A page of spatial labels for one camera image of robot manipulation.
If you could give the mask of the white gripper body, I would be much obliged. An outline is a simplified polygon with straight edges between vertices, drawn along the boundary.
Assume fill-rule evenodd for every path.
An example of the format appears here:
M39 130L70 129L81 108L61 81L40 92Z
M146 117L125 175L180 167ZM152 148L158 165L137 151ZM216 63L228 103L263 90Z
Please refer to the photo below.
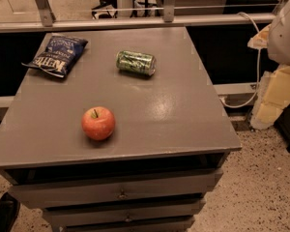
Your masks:
M268 56L279 64L290 65L290 0L270 25Z

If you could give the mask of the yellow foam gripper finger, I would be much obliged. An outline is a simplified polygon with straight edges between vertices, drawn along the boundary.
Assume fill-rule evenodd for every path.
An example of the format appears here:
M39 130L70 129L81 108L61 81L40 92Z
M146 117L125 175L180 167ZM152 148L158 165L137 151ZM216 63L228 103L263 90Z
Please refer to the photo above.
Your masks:
M264 72L250 124L256 130L272 126L290 104L290 66L279 65L274 72Z

